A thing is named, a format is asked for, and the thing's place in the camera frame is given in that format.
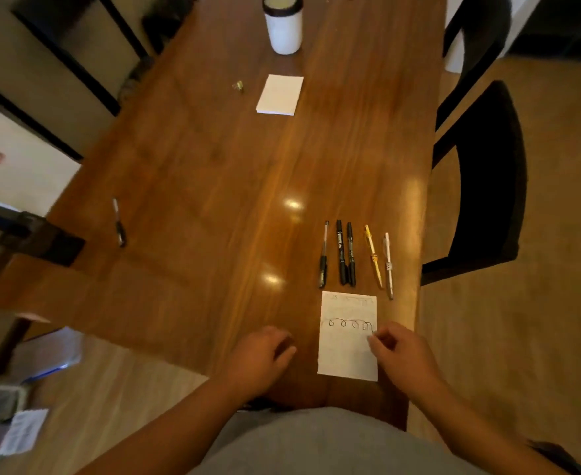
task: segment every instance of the wood grain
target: wood grain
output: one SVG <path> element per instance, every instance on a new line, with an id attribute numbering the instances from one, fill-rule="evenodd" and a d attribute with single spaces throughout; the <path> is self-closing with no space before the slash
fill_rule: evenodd
<path id="1" fill-rule="evenodd" d="M 357 287 L 338 283 L 331 229 L 326 289 L 377 295 L 379 323 L 413 326 L 444 16 L 445 0 L 305 0 L 302 49 L 282 57 L 261 0 L 204 0 L 49 215 L 87 240 L 73 268 L 10 264 L 0 306 L 203 374 L 275 324 L 299 348 L 276 399 L 402 424 L 378 385 L 317 375 L 318 260 L 324 221 L 350 221 Z M 255 112 L 269 73 L 305 77 L 294 117 Z M 393 240 L 394 301 L 366 223 Z"/>

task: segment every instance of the pen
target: pen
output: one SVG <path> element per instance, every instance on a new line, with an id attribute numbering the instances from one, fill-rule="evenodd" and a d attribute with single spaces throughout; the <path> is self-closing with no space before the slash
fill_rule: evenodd
<path id="1" fill-rule="evenodd" d="M 322 257 L 319 259 L 319 288 L 326 285 L 326 277 L 328 276 L 328 257 L 326 257 L 326 239 L 328 239 L 328 220 L 324 227 L 324 244 L 322 245 Z"/>
<path id="2" fill-rule="evenodd" d="M 337 243 L 339 244 L 339 279 L 342 285 L 348 283 L 348 267 L 346 266 L 346 255 L 343 252 L 343 229 L 341 220 L 337 220 Z"/>
<path id="3" fill-rule="evenodd" d="M 355 275 L 355 255 L 352 252 L 352 223 L 348 222 L 346 231 L 348 232 L 348 254 L 350 255 L 350 264 L 348 265 L 348 281 L 350 287 L 357 284 L 357 277 Z"/>
<path id="4" fill-rule="evenodd" d="M 117 239 L 119 241 L 119 247 L 123 248 L 128 244 L 128 237 L 126 236 L 126 231 L 123 228 L 119 215 L 119 203 L 116 198 L 112 199 L 112 206 L 114 207 L 114 226 L 117 229 Z"/>
<path id="5" fill-rule="evenodd" d="M 390 300 L 394 300 L 394 286 L 392 284 L 392 259 L 390 257 L 390 235 L 386 232 L 383 239 L 383 247 L 385 249 L 385 270 L 388 273 L 388 295 Z"/>
<path id="6" fill-rule="evenodd" d="M 368 239 L 368 243 L 370 244 L 370 251 L 372 255 L 372 262 L 374 263 L 374 271 L 376 271 L 376 278 L 379 279 L 379 287 L 383 287 L 383 281 L 381 280 L 381 271 L 379 270 L 379 258 L 376 256 L 374 252 L 374 243 L 372 242 L 372 234 L 370 233 L 370 227 L 368 225 L 365 226 L 365 237 Z"/>

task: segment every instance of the right hand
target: right hand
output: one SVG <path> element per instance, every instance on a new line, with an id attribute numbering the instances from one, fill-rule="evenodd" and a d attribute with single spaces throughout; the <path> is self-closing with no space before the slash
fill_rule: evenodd
<path id="1" fill-rule="evenodd" d="M 396 322 L 368 337 L 370 349 L 391 382 L 413 403 L 445 385 L 427 341 Z"/>

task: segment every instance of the yellow pen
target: yellow pen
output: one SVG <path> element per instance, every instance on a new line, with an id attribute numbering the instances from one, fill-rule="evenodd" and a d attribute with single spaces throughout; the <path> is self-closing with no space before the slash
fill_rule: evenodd
<path id="1" fill-rule="evenodd" d="M 374 252 L 374 243 L 372 242 L 372 234 L 370 233 L 370 227 L 368 225 L 365 226 L 365 237 L 370 244 L 370 251 L 372 252 L 371 258 L 374 262 L 374 271 L 376 271 L 376 278 L 379 279 L 379 287 L 383 287 L 383 281 L 381 280 L 381 271 L 379 270 L 379 257 L 376 256 L 376 252 Z"/>

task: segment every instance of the paper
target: paper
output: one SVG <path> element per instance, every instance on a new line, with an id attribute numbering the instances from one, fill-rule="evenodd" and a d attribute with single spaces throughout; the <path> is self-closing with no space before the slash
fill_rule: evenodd
<path id="1" fill-rule="evenodd" d="M 257 103 L 258 113 L 294 116 L 304 77 L 269 75 Z"/>
<path id="2" fill-rule="evenodd" d="M 376 358 L 367 337 L 377 328 L 376 297 L 322 292 L 317 373 L 376 382 Z"/>
<path id="3" fill-rule="evenodd" d="M 0 444 L 0 455 L 23 454 L 31 450 L 48 413 L 46 409 L 17 412 Z"/>

